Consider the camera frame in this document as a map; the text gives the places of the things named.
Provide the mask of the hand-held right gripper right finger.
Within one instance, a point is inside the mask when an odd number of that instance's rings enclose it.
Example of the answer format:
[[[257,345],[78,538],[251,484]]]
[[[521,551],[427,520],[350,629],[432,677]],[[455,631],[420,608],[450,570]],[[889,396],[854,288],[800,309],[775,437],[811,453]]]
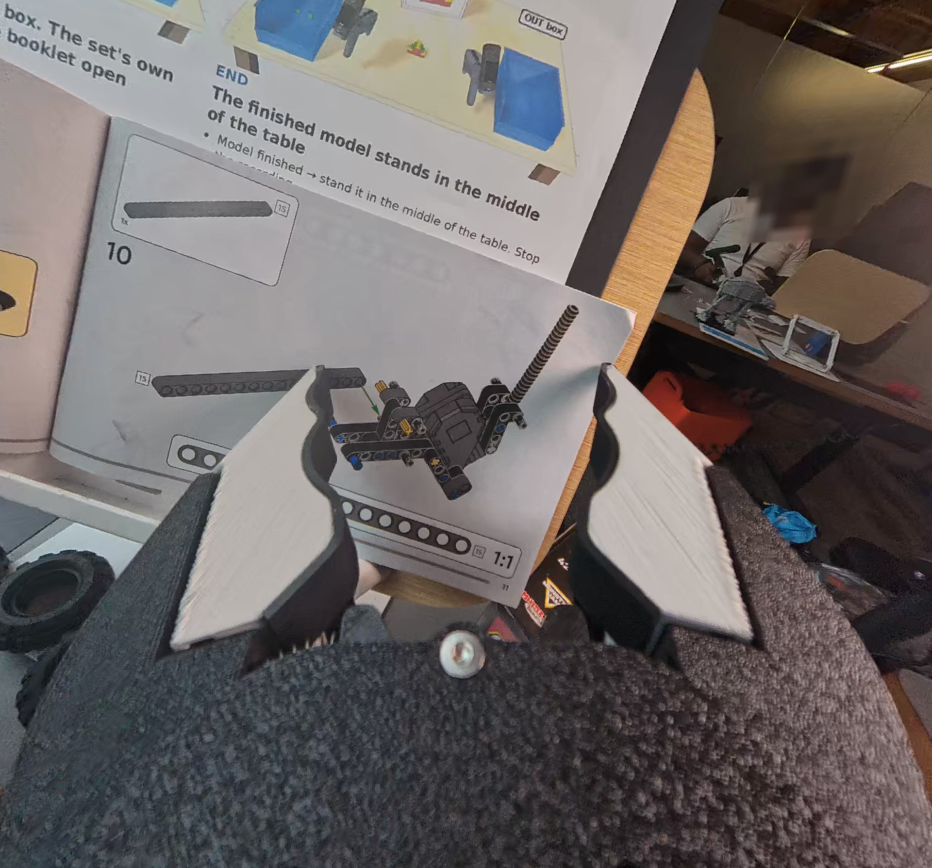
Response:
[[[711,463],[612,363],[602,365],[569,581],[600,641],[672,662],[686,629],[755,645],[709,484]]]

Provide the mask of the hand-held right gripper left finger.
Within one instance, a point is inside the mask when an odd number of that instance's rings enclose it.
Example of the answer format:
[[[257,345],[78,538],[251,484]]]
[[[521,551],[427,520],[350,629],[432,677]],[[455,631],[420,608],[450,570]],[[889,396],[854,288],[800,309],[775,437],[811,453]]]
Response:
[[[251,634],[261,660],[334,636],[359,562],[330,479],[332,392],[358,368],[302,376],[226,455],[181,596],[173,652]]]

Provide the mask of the building instruction booklet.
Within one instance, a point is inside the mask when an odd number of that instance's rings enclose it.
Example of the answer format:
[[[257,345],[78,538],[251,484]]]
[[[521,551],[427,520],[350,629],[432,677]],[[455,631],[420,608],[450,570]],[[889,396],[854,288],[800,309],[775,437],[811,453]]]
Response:
[[[324,365],[361,557],[517,606],[632,324],[2,62],[2,455],[165,498]]]

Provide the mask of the grey desk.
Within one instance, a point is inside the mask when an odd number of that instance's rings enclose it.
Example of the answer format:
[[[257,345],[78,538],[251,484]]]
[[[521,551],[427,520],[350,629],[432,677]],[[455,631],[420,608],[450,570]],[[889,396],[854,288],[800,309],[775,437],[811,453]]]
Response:
[[[47,553],[87,549],[107,559],[116,574],[129,565],[141,544],[7,500],[1,502],[2,548],[11,568]],[[1,653],[1,782],[12,776],[24,728],[17,719],[16,695],[32,663],[26,654]]]

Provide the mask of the white printed task sheet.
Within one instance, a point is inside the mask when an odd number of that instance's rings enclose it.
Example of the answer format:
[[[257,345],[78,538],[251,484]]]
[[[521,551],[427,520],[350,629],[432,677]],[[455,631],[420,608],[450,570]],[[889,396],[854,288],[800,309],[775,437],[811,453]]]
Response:
[[[677,1],[2,0],[2,58],[565,282]]]

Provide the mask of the blue plastic bag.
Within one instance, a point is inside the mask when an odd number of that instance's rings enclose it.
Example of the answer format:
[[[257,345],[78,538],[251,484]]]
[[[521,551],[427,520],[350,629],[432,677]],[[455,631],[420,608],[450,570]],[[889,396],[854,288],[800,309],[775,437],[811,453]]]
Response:
[[[767,504],[763,508],[763,517],[791,545],[806,545],[817,538],[817,526],[796,510]]]

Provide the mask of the orange bin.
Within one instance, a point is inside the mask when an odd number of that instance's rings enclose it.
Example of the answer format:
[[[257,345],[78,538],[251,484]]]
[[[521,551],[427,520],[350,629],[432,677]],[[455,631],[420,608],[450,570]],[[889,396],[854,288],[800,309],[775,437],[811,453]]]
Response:
[[[712,462],[720,460],[752,427],[746,408],[718,386],[695,376],[658,371],[642,394]]]

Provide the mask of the black toy tire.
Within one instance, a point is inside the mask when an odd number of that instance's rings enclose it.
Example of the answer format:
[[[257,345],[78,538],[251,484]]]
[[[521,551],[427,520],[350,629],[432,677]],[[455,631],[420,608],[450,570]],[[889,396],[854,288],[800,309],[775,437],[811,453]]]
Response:
[[[77,630],[69,631],[54,645],[44,649],[21,678],[16,696],[18,722],[27,728],[56,668],[74,641]]]
[[[99,555],[68,549],[25,562],[1,585],[1,650],[48,648],[78,629],[115,580]]]

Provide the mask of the grey walker model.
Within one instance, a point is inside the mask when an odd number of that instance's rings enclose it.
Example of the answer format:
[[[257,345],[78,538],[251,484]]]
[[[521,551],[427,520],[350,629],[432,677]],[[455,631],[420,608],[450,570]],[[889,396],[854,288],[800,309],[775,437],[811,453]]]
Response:
[[[704,326],[736,337],[738,328],[743,326],[747,313],[753,308],[774,311],[775,300],[757,280],[728,278],[719,283],[712,303],[704,308],[697,307],[694,316]]]

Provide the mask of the wooden edged table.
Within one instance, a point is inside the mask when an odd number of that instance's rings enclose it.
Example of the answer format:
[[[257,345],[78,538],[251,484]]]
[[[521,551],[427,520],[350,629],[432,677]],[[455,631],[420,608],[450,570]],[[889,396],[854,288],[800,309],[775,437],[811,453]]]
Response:
[[[666,292],[654,313],[645,348],[667,348],[678,362],[695,364],[736,386],[797,400],[838,421],[852,432],[881,426],[906,426],[930,434],[930,390],[911,378],[883,379],[870,369],[846,366],[836,378],[809,372],[762,348],[763,356],[701,329],[694,309],[709,290],[689,283]]]

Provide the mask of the tan rounded board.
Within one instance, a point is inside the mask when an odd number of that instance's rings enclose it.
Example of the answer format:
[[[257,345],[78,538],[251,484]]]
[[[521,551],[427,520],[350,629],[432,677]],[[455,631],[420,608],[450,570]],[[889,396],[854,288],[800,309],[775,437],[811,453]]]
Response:
[[[929,297],[921,282],[827,249],[808,257],[773,299],[778,315],[809,318],[860,345],[882,337]]]

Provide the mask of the white and wood book stand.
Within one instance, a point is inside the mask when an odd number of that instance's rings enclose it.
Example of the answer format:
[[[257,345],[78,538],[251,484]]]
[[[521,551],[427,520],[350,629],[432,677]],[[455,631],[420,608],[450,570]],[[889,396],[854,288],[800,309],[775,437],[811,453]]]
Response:
[[[624,237],[609,233],[619,254],[602,297],[635,313],[631,335],[615,362],[628,374],[673,272],[675,254],[703,200],[715,157],[709,93],[693,71],[649,183]],[[144,543],[187,488],[160,494],[133,490],[66,466],[46,452],[2,455],[2,501]]]

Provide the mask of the ceiling light strip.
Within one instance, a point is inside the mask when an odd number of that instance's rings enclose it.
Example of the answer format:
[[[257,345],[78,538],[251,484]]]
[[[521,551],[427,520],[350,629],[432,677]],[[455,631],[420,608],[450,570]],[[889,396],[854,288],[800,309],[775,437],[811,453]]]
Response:
[[[931,59],[931,48],[926,48],[905,55],[899,59],[865,67],[865,71],[871,74],[882,74],[890,73],[895,70],[916,70],[930,64]]]

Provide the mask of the white frame with blue part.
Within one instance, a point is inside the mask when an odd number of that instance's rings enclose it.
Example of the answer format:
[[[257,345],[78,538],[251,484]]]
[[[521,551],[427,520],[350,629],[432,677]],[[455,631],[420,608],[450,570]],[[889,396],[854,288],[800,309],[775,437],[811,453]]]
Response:
[[[841,333],[804,315],[793,315],[780,350],[787,361],[812,373],[827,374],[841,342]]]

